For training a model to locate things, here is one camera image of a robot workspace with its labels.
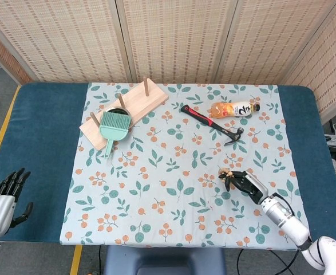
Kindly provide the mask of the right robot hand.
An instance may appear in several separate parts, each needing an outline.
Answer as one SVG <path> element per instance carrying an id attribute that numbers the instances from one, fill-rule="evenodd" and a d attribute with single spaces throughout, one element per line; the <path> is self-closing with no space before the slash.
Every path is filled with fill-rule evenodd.
<path id="1" fill-rule="evenodd" d="M 260 205 L 269 197 L 267 187 L 256 179 L 252 173 L 221 168 L 218 174 L 227 191 L 230 190 L 231 186 L 234 186 L 239 191 L 246 193 L 257 205 Z"/>

